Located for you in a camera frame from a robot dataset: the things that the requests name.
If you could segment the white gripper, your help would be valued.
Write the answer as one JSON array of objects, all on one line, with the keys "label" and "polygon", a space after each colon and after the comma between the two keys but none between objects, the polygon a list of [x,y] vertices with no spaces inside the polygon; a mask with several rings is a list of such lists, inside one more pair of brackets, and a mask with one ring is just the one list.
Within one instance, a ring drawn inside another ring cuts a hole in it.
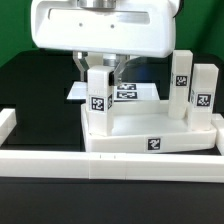
[{"label": "white gripper", "polygon": [[82,82],[89,69],[87,52],[122,54],[113,71],[118,86],[129,55],[163,58],[175,48],[176,0],[114,0],[112,9],[84,8],[80,2],[33,0],[31,33],[40,48],[74,51]]}]

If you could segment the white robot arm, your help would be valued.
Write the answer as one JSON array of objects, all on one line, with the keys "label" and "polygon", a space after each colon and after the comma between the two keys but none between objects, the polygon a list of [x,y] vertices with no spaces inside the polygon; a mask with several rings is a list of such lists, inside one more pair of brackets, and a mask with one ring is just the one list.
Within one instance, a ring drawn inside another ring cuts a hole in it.
[{"label": "white robot arm", "polygon": [[180,8],[181,0],[33,0],[31,34],[40,48],[118,55],[118,85],[130,56],[173,52]]}]

